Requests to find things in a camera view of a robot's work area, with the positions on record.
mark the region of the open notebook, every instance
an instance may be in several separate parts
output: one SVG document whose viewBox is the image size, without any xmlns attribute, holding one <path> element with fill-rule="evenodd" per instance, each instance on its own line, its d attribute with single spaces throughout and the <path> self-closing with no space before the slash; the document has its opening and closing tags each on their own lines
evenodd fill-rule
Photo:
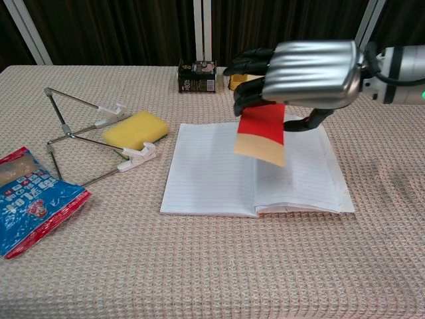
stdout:
<svg viewBox="0 0 425 319">
<path fill-rule="evenodd" d="M 180 125 L 161 213 L 354 212 L 323 126 L 285 132 L 285 167 L 235 154 L 237 129 L 235 122 Z"/>
</svg>

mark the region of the metal stand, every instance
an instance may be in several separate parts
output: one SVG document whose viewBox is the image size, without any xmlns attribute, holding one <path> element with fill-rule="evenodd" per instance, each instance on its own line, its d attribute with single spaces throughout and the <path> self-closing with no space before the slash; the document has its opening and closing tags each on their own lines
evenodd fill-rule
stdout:
<svg viewBox="0 0 425 319">
<path fill-rule="evenodd" d="M 128 116 L 124 116 L 124 112 L 127 110 L 127 107 L 124 106 L 123 104 L 118 104 L 117 103 L 117 109 L 115 111 L 110 111 L 108 109 L 105 109 L 101 106 L 97 106 L 94 105 L 92 103 L 89 103 L 87 101 L 83 101 L 79 98 L 76 98 L 74 96 L 68 95 L 66 93 L 63 93 L 61 91 L 55 90 L 53 88 L 45 88 L 44 89 L 44 93 L 47 95 L 47 97 L 49 98 L 50 102 L 52 103 L 52 106 L 54 108 L 54 111 L 56 112 L 56 115 L 59 118 L 60 123 L 62 124 L 62 131 L 64 132 L 64 136 L 61 136 L 59 138 L 55 138 L 53 140 L 50 140 L 47 142 L 46 148 L 47 148 L 47 152 L 50 154 L 50 157 L 52 158 L 53 164 L 54 164 L 54 168 L 58 174 L 59 179 L 62 179 L 62 174 L 60 173 L 59 170 L 59 166 L 58 166 L 58 162 L 54 156 L 54 149 L 52 144 L 59 142 L 61 140 L 64 140 L 66 138 L 71 138 L 73 140 L 78 140 L 81 142 L 86 142 L 86 143 L 91 143 L 91 144 L 96 144 L 98 146 L 102 146 L 104 148 L 110 148 L 113 150 L 118 150 L 121 151 L 124 155 L 128 155 L 129 156 L 129 161 L 125 161 L 124 163 L 121 163 L 120 165 L 118 165 L 118 167 L 116 169 L 113 169 L 112 171 L 109 171 L 108 173 L 105 173 L 104 175 L 101 175 L 99 177 L 96 177 L 94 179 L 91 179 L 90 181 L 87 181 L 85 183 L 82 184 L 82 186 L 87 186 L 91 183 L 94 183 L 96 181 L 99 181 L 107 176 L 110 176 L 112 174 L 115 174 L 119 171 L 123 172 L 123 171 L 127 171 L 135 166 L 138 166 L 142 163 L 144 163 L 147 160 L 150 160 L 151 158 L 154 158 L 155 155 L 155 146 L 153 144 L 150 143 L 145 143 L 145 148 L 141 151 L 137 151 L 137 150 L 132 150 L 132 149 L 128 149 L 128 148 L 119 148 L 110 144 L 106 144 L 106 143 L 102 143 L 102 142 L 98 142 L 95 140 L 91 140 L 88 138 L 82 138 L 81 136 L 78 136 L 78 134 L 90 131 L 90 130 L 95 130 L 97 128 L 103 128 L 104 126 L 122 121 L 124 119 L 126 119 Z M 72 100 L 75 100 L 81 104 L 85 104 L 87 106 L 90 106 L 91 108 L 95 108 L 98 112 L 102 113 L 105 118 L 102 120 L 99 120 L 97 122 L 94 123 L 94 125 L 88 126 L 87 128 L 83 128 L 82 130 L 79 130 L 77 132 L 72 132 L 69 125 L 65 122 L 62 114 L 60 113 L 60 110 L 58 108 L 58 106 L 56 105 L 56 102 L 54 101 L 53 98 L 53 93 L 57 93 L 59 95 L 65 96 L 67 98 L 70 98 Z"/>
</svg>

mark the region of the black robot finger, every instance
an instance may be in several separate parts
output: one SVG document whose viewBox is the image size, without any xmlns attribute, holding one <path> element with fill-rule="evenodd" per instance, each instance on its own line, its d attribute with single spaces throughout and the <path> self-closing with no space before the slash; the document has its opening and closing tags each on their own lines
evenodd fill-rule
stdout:
<svg viewBox="0 0 425 319">
<path fill-rule="evenodd" d="M 269 48 L 257 48 L 257 49 L 248 49 L 239 53 L 232 62 L 238 62 L 246 58 L 251 59 L 260 59 L 269 61 L 274 54 L 274 49 Z"/>
<path fill-rule="evenodd" d="M 238 85 L 233 93 L 234 100 L 238 100 L 241 96 L 252 95 L 253 93 L 261 93 L 264 86 L 264 78 L 256 78 L 248 82 Z"/>
<path fill-rule="evenodd" d="M 265 75 L 268 70 L 267 61 L 244 61 L 231 64 L 223 72 L 224 75 L 232 74 L 252 74 L 252 75 Z"/>
<path fill-rule="evenodd" d="M 322 110 L 315 108 L 311 111 L 307 118 L 302 120 L 286 121 L 284 130 L 287 132 L 304 132 L 312 130 L 320 125 L 329 115 L 333 114 L 333 110 Z"/>
<path fill-rule="evenodd" d="M 254 108 L 257 106 L 263 106 L 268 104 L 274 104 L 275 102 L 263 100 L 261 93 L 254 93 L 247 96 L 241 96 L 233 106 L 234 115 L 239 116 L 245 108 Z"/>
</svg>

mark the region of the red label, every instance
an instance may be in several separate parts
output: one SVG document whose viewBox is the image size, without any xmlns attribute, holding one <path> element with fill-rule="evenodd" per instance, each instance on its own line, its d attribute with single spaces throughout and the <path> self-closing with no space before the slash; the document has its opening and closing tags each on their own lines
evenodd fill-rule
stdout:
<svg viewBox="0 0 425 319">
<path fill-rule="evenodd" d="M 238 133 L 262 136 L 284 144 L 284 104 L 246 108 L 240 118 Z"/>
</svg>

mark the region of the dark curtain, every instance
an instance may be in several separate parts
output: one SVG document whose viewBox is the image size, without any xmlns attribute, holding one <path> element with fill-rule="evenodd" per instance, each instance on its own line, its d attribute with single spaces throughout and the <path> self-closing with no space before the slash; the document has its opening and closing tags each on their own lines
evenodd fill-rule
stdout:
<svg viewBox="0 0 425 319">
<path fill-rule="evenodd" d="M 0 1 L 0 72 L 14 64 L 35 64 L 35 61 L 5 3 Z"/>
<path fill-rule="evenodd" d="M 212 57 L 289 40 L 354 39 L 368 0 L 213 0 Z"/>
<path fill-rule="evenodd" d="M 193 0 L 25 0 L 54 64 L 195 58 Z"/>
<path fill-rule="evenodd" d="M 386 0 L 371 37 L 379 49 L 425 45 L 425 0 Z"/>
</svg>

